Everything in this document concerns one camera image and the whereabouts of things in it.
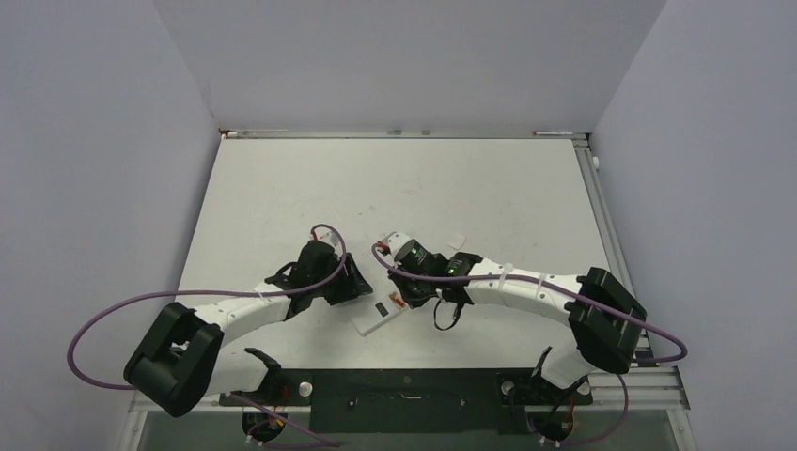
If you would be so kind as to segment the red black battery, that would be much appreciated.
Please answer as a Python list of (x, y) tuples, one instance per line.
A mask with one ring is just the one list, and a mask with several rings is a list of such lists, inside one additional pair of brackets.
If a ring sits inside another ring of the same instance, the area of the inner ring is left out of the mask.
[(406, 307), (406, 303), (395, 293), (389, 295), (391, 302), (398, 308), (403, 309)]

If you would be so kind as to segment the white red remote control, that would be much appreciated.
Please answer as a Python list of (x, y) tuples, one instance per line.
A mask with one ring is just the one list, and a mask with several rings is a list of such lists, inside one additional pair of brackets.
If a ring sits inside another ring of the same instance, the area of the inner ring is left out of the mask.
[(351, 323), (360, 336), (368, 336), (408, 309), (407, 304), (405, 308), (398, 309), (388, 296), (360, 306), (352, 315)]

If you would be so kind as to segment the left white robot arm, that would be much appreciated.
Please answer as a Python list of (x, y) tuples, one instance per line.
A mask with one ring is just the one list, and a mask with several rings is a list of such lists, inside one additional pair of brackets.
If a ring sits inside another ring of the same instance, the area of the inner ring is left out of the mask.
[(173, 417), (205, 396), (245, 392), (257, 404), (278, 396), (281, 365), (240, 338), (298, 316), (317, 299), (334, 306), (372, 294), (349, 252), (309, 241), (297, 260), (265, 278), (249, 296), (188, 307), (165, 306), (124, 367), (134, 389)]

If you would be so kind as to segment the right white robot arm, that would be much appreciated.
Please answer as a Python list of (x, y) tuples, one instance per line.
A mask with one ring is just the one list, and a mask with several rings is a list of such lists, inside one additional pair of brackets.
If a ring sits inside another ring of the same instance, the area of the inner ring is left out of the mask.
[(544, 402), (558, 400), (596, 370), (623, 375), (632, 366), (647, 312), (605, 269), (592, 267), (583, 275), (529, 272), (476, 254), (445, 257), (400, 234), (377, 242), (373, 251), (385, 257), (388, 277), (405, 303), (451, 303), (453, 324), (467, 305), (500, 305), (568, 327), (572, 336), (542, 353), (530, 379), (533, 394)]

